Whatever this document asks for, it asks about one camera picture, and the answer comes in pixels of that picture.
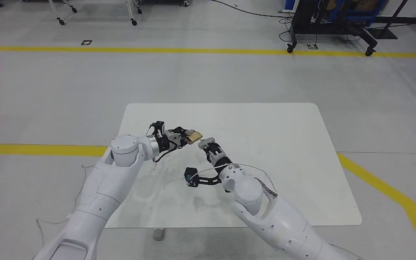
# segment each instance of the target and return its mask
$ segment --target white cable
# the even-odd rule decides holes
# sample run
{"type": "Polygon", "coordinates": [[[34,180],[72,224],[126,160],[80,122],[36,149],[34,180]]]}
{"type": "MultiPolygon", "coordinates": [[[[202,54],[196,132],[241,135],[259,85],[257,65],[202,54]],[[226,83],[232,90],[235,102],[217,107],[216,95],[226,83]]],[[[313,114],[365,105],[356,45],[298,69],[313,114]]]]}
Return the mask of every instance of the white cable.
{"type": "Polygon", "coordinates": [[[86,169],[94,167],[94,166],[95,165],[91,165],[91,166],[81,165],[81,168],[84,169],[83,185],[81,186],[81,189],[79,190],[77,196],[75,197],[75,199],[73,201],[73,207],[72,207],[71,213],[66,217],[65,220],[59,221],[59,222],[52,222],[52,221],[42,220],[40,218],[36,219],[36,225],[38,226],[38,229],[40,231],[40,235],[42,236],[42,248],[45,246],[45,237],[44,237],[44,231],[42,230],[42,227],[41,227],[40,223],[42,222],[42,223],[51,224],[51,225],[58,225],[58,224],[63,224],[65,222],[67,222],[71,218],[73,211],[77,208],[77,200],[78,200],[78,197],[79,197],[79,195],[81,194],[81,192],[83,190],[83,187],[84,187],[84,184],[85,184],[85,181],[86,181],[86,169]]]}
{"type": "Polygon", "coordinates": [[[275,192],[277,192],[277,190],[276,190],[276,188],[275,188],[275,186],[274,186],[274,184],[273,184],[272,179],[270,178],[270,176],[269,176],[269,175],[268,175],[268,174],[267,174],[264,170],[262,170],[262,169],[260,169],[260,168],[257,168],[257,167],[255,167],[255,166],[249,165],[249,164],[242,164],[242,163],[237,163],[237,162],[231,162],[231,163],[223,164],[223,165],[220,165],[220,166],[215,166],[215,167],[212,167],[212,168],[208,168],[208,169],[205,169],[205,170],[201,170],[201,171],[197,172],[196,174],[194,174],[194,175],[193,175],[193,176],[189,179],[189,181],[190,181],[191,179],[193,179],[196,175],[200,174],[201,172],[206,172],[206,171],[209,171],[209,170],[214,170],[214,169],[221,168],[221,167],[228,166],[228,165],[232,165],[232,164],[237,164],[237,165],[247,166],[247,167],[254,168],[254,169],[259,170],[260,172],[264,173],[264,174],[266,175],[267,179],[268,179],[268,180],[270,181],[270,183],[272,184],[272,187],[273,187],[274,191],[275,191],[275,192]]]}

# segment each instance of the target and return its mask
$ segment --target concrete floor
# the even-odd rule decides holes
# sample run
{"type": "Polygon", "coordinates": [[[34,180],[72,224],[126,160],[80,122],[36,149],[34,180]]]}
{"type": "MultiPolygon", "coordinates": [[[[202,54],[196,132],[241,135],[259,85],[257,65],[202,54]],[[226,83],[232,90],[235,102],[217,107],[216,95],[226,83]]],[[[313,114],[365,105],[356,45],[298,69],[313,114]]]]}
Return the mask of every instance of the concrete floor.
{"type": "MultiPolygon", "coordinates": [[[[208,0],[190,7],[143,6],[133,27],[122,1],[5,1],[0,46],[195,47],[285,49],[278,18],[240,13],[208,0]]],[[[278,14],[279,1],[243,0],[252,12],[278,14]]],[[[378,51],[416,52],[416,27],[378,51]]],[[[314,42],[308,37],[298,49],[314,42]]],[[[318,36],[321,50],[364,51],[318,36]]],[[[416,200],[415,59],[286,55],[0,52],[0,143],[107,145],[134,102],[311,102],[337,151],[416,200]]],[[[93,157],[0,157],[1,259],[30,259],[41,239],[35,218],[60,220],[93,157]]],[[[416,259],[416,232],[397,203],[345,170],[363,217],[359,226],[317,227],[366,260],[416,259]]],[[[45,239],[61,226],[44,224],[45,239]]],[[[276,259],[247,229],[106,229],[98,259],[276,259]]]]}

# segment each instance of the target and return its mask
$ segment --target yellow floor line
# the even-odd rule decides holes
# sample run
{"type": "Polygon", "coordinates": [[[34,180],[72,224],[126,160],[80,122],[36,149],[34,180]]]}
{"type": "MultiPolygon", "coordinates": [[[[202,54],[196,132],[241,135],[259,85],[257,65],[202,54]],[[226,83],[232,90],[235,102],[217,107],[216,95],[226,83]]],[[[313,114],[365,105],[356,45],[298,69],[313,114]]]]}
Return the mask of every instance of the yellow floor line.
{"type": "Polygon", "coordinates": [[[388,185],[374,174],[370,173],[366,169],[362,168],[360,165],[346,158],[344,155],[337,153],[339,162],[341,165],[346,168],[351,173],[357,175],[360,179],[371,185],[373,188],[377,189],[387,197],[391,198],[394,202],[401,205],[408,215],[408,218],[416,230],[416,203],[399,190],[388,185]]]}
{"type": "MultiPolygon", "coordinates": [[[[46,46],[0,46],[0,51],[15,52],[70,52],[70,53],[193,53],[193,54],[240,54],[240,55],[301,55],[365,57],[359,51],[317,51],[286,49],[196,49],[196,48],[132,48],[132,47],[46,47],[46,46]]],[[[416,58],[416,53],[374,53],[373,57],[416,58]]]]}
{"type": "MultiPolygon", "coordinates": [[[[106,146],[66,146],[66,145],[42,145],[42,144],[0,144],[0,155],[69,155],[69,156],[102,156],[106,146]]],[[[374,174],[360,165],[351,161],[344,155],[337,153],[341,165],[358,176],[360,179],[391,198],[403,207],[413,228],[416,230],[416,203],[388,185],[374,174]]]]}
{"type": "Polygon", "coordinates": [[[106,146],[0,144],[0,155],[102,156],[106,148],[106,146]]]}

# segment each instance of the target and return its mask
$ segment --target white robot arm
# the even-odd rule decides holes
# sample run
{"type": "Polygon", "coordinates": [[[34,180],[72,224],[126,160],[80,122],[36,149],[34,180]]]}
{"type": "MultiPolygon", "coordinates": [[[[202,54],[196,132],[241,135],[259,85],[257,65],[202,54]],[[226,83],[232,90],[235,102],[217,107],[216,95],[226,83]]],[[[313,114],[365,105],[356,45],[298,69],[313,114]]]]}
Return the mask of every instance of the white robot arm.
{"type": "Polygon", "coordinates": [[[198,145],[218,175],[206,181],[196,174],[196,169],[187,168],[185,180],[188,186],[221,183],[226,192],[234,196],[233,212],[267,244],[286,252],[293,259],[351,260],[350,256],[320,237],[287,200],[259,179],[245,175],[244,169],[231,162],[214,138],[202,140],[198,145]],[[261,216],[256,216],[261,210],[263,195],[268,199],[268,205],[261,216]]]}
{"type": "Polygon", "coordinates": [[[164,130],[164,122],[151,124],[150,136],[114,138],[85,181],[79,204],[66,227],[36,255],[35,260],[96,259],[99,236],[115,210],[129,194],[144,161],[155,159],[202,136],[177,127],[164,130]]]}

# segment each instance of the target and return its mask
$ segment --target white table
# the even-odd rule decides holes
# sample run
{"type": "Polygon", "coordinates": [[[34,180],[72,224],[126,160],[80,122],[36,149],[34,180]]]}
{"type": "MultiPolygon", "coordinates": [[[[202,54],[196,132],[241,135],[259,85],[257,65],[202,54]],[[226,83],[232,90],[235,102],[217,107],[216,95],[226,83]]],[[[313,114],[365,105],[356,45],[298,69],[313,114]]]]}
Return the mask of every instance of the white table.
{"type": "MultiPolygon", "coordinates": [[[[165,121],[215,137],[235,163],[262,168],[313,226],[358,225],[361,215],[316,105],[310,103],[199,103],[127,106],[119,134],[144,135],[165,121]]],[[[145,162],[132,191],[106,228],[244,227],[221,185],[187,187],[186,167],[210,168],[195,144],[145,162]]],[[[261,172],[247,168],[265,183],[261,172]]],[[[213,170],[206,172],[214,176],[213,170]]]]}

